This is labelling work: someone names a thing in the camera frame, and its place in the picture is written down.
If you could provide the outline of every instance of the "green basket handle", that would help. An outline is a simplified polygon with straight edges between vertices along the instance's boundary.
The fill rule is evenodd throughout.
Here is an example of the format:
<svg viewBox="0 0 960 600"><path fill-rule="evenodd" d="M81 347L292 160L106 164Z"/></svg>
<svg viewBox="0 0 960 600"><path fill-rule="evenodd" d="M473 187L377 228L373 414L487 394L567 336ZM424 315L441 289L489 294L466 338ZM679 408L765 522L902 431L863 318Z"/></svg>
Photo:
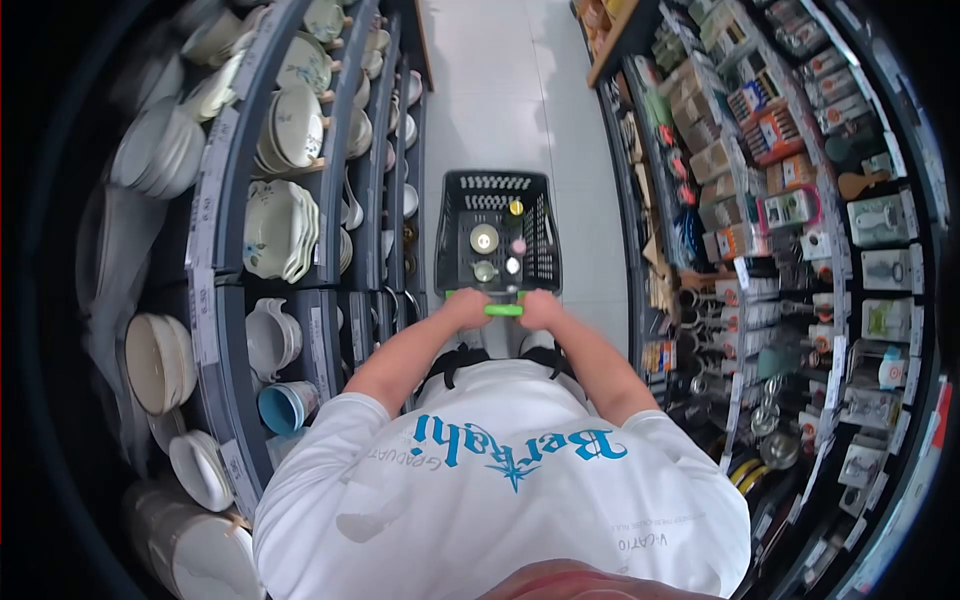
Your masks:
<svg viewBox="0 0 960 600"><path fill-rule="evenodd" d="M446 297L450 298L456 290L447 290ZM526 294L525 290L516 293L517 298ZM483 312L489 317L519 317L523 314L523 306L520 304L487 304Z"/></svg>

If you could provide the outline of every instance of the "floor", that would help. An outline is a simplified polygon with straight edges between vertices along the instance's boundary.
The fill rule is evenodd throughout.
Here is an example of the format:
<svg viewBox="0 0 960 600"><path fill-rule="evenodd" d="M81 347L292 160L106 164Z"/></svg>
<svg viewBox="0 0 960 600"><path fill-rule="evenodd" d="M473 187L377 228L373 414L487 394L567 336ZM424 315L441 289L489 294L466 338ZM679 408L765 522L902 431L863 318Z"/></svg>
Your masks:
<svg viewBox="0 0 960 600"><path fill-rule="evenodd" d="M427 256L446 171L543 172L563 252L564 307L627 356L627 278L610 147L568 0L420 0L420 9L435 84L427 111ZM427 277L433 281L432 263ZM441 304L431 295L431 312ZM512 321L487 326L491 356L510 354Z"/></svg>

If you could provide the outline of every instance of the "packaged kitchen utensil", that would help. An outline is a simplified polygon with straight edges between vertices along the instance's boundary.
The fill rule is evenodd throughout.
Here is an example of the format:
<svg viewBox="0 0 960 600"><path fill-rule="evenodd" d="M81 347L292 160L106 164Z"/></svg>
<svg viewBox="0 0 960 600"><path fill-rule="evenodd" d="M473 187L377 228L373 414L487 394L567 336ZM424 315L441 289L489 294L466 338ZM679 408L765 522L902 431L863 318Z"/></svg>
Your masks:
<svg viewBox="0 0 960 600"><path fill-rule="evenodd" d="M919 234L909 188L899 194L847 203L851 241L861 248L909 242Z"/></svg>

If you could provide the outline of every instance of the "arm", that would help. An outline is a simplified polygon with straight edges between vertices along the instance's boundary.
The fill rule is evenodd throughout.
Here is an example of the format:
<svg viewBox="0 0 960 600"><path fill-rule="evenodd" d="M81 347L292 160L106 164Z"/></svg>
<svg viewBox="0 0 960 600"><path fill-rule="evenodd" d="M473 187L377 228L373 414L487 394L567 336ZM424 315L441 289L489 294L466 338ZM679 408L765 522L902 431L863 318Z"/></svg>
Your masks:
<svg viewBox="0 0 960 600"><path fill-rule="evenodd" d="M491 318L484 314L484 306L489 303L490 298L482 292L458 290L439 311L403 329L378 348L350 379L344 393L359 392L376 398L395 419L444 343L460 329L490 322Z"/></svg>
<svg viewBox="0 0 960 600"><path fill-rule="evenodd" d="M552 294L536 290L519 302L523 304L519 323L528 329L546 329L560 343L600 417L619 427L640 411L660 409L630 363L598 333L565 312Z"/></svg>

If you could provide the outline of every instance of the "black plastic basket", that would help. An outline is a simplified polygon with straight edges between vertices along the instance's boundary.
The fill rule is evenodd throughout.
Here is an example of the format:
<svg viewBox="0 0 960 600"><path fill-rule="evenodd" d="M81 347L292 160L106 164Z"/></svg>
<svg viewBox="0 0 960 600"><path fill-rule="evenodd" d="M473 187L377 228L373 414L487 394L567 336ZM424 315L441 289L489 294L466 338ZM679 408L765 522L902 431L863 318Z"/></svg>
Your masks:
<svg viewBox="0 0 960 600"><path fill-rule="evenodd" d="M538 288L559 295L563 290L563 266L549 189L549 180L543 173L448 171L444 175L437 227L437 295L443 297L447 291L462 287L493 295ZM513 200L523 203L523 221L522 225L508 227L503 217ZM470 232L481 223L496 228L500 238L490 254L480 254L470 246ZM527 252L520 259L519 273L510 275L506 269L510 244L520 235L526 240ZM482 283L474 278L472 264L479 260L493 263L498 271L493 280Z"/></svg>

